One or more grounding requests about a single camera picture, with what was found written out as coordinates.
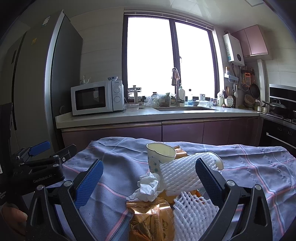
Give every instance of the microwave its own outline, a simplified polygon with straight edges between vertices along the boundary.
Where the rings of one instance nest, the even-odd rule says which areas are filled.
[[[122,80],[100,81],[71,88],[73,115],[123,110]]]

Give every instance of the foam fruit net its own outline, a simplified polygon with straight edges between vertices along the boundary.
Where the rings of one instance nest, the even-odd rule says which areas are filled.
[[[198,158],[206,161],[208,166],[217,171],[214,158],[207,152],[196,153],[160,164],[162,179],[167,196],[177,196],[182,191],[189,192],[203,187],[195,171],[195,162]]]
[[[211,200],[205,200],[181,192],[175,200],[173,211],[175,238],[174,241],[197,241],[207,230],[219,208]]]

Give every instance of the window frame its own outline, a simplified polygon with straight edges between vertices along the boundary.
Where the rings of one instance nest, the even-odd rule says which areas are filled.
[[[176,31],[176,24],[175,23],[183,23],[187,24],[196,28],[200,28],[202,30],[207,31],[210,41],[210,47],[212,52],[213,58],[213,68],[214,68],[214,86],[215,86],[215,93],[214,97],[217,98],[217,93],[219,92],[219,69],[218,69],[218,59],[216,48],[214,44],[214,37],[213,37],[213,30],[204,28],[194,23],[185,22],[182,20],[178,20],[175,18],[169,17],[162,17],[162,16],[154,16],[154,15],[143,15],[143,14],[125,14],[123,16],[123,34],[122,34],[122,82],[124,86],[124,97],[128,100],[128,73],[127,73],[127,41],[128,41],[128,18],[160,18],[160,19],[167,19],[170,23],[170,33],[172,38],[172,48],[173,48],[173,61],[174,67],[176,67],[179,71],[180,81],[179,84],[181,85],[182,82],[182,73],[180,69],[180,55],[179,55],[179,46],[178,46],[178,37]]]

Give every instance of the upper cabinet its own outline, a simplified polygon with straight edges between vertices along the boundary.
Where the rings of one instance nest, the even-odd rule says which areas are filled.
[[[258,25],[232,33],[232,36],[240,41],[244,58],[268,55],[268,50]]]

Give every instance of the human hand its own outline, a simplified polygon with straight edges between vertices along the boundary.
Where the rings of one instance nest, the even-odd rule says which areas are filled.
[[[27,214],[14,207],[4,205],[2,207],[2,214],[6,223],[19,234],[25,235],[26,229],[22,222],[27,221]]]

